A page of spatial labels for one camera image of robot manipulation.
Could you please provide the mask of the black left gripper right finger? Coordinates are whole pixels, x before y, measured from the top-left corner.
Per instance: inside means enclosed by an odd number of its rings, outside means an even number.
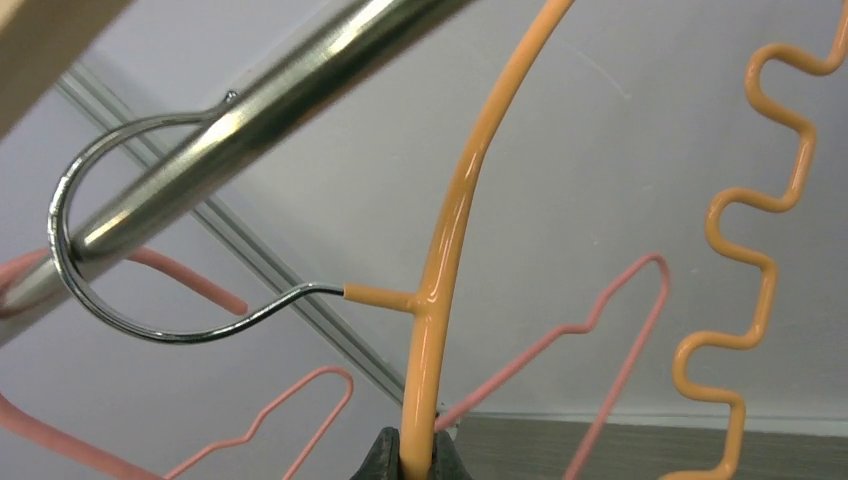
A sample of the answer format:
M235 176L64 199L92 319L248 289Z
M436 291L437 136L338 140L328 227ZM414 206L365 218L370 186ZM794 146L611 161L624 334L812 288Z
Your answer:
M471 480L453 439L441 431L434 435L431 464L432 480Z

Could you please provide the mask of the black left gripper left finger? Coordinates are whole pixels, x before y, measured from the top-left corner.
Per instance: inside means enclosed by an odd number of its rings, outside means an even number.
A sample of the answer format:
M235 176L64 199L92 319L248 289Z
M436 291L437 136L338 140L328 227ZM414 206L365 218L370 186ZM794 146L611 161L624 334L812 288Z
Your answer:
M351 480L399 480L400 434L394 427L380 430L360 467L350 477Z

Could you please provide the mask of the wooden hanger with metal hook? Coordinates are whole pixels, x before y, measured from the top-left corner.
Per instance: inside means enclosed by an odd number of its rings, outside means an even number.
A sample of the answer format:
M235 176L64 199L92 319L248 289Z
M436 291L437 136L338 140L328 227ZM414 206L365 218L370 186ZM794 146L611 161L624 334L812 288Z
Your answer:
M439 425L449 425L454 417L461 416L473 405L499 388L507 379L516 374L534 359L554 340L564 334L584 334L590 332L600 318L603 307L609 298L629 281L643 266L654 262L658 265L662 284L659 296L650 312L645 326L622 364L614 383L605 398L595 420L581 441L577 452L568 465L564 479L577 479L583 468L602 427L620 396L626 380L635 365L638 355L647 342L662 307L670 293L670 274L668 266L659 255L651 254L638 260L622 273L598 297L583 324L559 328L534 344L523 356L517 357L508 367L493 376L470 395L466 404L454 409L450 415L436 417L436 394L440 385L440 374L447 338L447 328L455 292L460 257L464 244L468 218L473 196L476 190L480 170L488 147L500 126L516 92L530 70L542 47L554 29L558 26L574 1L547 1L526 31L504 67L493 90L490 93L478 120L469 136L466 147L457 164L455 174L448 187L442 205L440 217L436 223L433 239L425 262L422 279L417 292L396 292L385 289L347 285L343 296L354 302L372 305L378 308L409 313L414 317L407 382L404 390L402 408L402 426L400 430L399 459L405 479L428 479L435 465L431 449ZM782 213L791 210L802 196L808 172L817 145L816 127L803 115L781 105L770 98L761 87L761 73L770 60L780 61L788 66L813 76L826 76L836 71L847 55L847 1L842 1L842 12L838 28L828 56L824 59L786 43L772 43L758 49L751 56L745 73L745 94L750 106L760 115L781 124L798 135L799 146L792 176L782 196L775 197L766 193L733 187L715 195L705 214L704 232L710 247L719 255L758 267L761 273L759 296L753 320L748 331L741 335L731 335L720 331L698 331L690 334L679 343L673 359L671 374L677 391L686 398L706 403L724 403L729 406L729 418L724 442L724 451L720 462L710 470L689 470L671 472L661 479L732 479L738 468L741 456L743 435L746 422L746 402L735 391L718 387L704 386L689 379L687 368L690 357L701 347L717 347L732 350L749 350L756 347L764 337L774 302L778 266L766 253L739 245L727 240L720 230L721 216L731 204L744 204L763 212ZM77 177L82 175L84 167L99 160L103 154L83 154L79 162L70 167L67 180L61 180L51 201L49 224L50 246L54 263L60 267L60 273L74 273L70 257L65 255L64 233L60 230L65 224L65 207L70 202Z

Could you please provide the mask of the pink hanger with poppy skirt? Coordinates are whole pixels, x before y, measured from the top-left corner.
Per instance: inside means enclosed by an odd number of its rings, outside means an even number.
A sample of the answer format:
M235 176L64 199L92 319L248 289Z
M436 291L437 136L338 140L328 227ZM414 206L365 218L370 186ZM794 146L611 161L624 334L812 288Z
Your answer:
M440 432L452 427L463 415L469 413L474 407L483 402L487 397L502 387L508 380L516 376L532 360L542 352L550 348L558 339L566 335L585 335L591 333L599 323L603 310L609 300L640 270L650 263L654 263L660 273L660 288L654 304L646 317L641 330L635 337L630 350L627 353L616 377L608 390L601 406L587 428L581 439L571 461L567 465L562 477L564 479L576 479L587 463L592 449L599 439L602 429L609 415L612 413L632 371L647 344L652 331L659 319L671 290L671 274L666 259L658 254L646 254L631 264L624 272L614 279L604 290L601 291L590 310L586 320L578 324L562 324L547 332L527 350L514 357L501 370L492 375L478 388L469 393L464 399L450 407L446 413L441 414L435 420L434 430Z

